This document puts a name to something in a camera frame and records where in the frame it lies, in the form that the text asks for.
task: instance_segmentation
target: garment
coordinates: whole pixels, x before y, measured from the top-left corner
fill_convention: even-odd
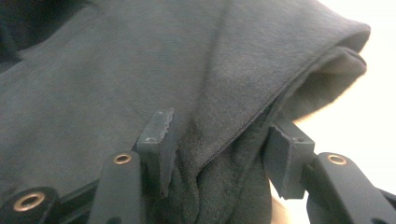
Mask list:
[[[0,75],[0,191],[96,179],[162,108],[176,113],[169,198],[152,221],[269,223],[259,153],[365,71],[370,28],[315,0],[92,0]]]

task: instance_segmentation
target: beige surface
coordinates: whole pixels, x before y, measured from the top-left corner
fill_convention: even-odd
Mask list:
[[[349,157],[376,187],[396,194],[396,1],[321,2],[372,26],[361,53],[368,70],[333,104],[296,123],[316,142],[317,153]],[[305,201],[279,201],[276,193],[274,199],[273,223],[309,223]]]

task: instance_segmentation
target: table surface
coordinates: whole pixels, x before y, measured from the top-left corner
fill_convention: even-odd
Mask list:
[[[316,153],[352,159],[378,188],[396,194],[396,2],[319,0],[339,14],[372,27],[361,56],[368,64],[334,103],[296,120],[316,143]],[[304,200],[279,200],[273,193],[273,224],[308,224]]]

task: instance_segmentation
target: metal ring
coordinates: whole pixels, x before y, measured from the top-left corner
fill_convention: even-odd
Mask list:
[[[113,161],[114,161],[114,163],[121,165],[121,164],[129,162],[131,159],[132,159],[131,155],[122,153],[122,154],[116,156]]]
[[[21,197],[14,203],[14,210],[17,212],[25,212],[37,207],[41,204],[46,195],[43,192],[33,192]]]
[[[347,164],[347,160],[344,157],[337,156],[337,155],[329,155],[327,159],[337,165],[345,165]]]

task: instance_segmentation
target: dark gray fabric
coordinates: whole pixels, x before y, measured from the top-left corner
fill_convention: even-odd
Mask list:
[[[284,104],[298,117],[329,103],[361,75],[369,32],[314,0],[93,0],[0,75],[1,199],[93,181],[173,107],[176,169],[157,218],[264,218],[257,156],[271,121]]]

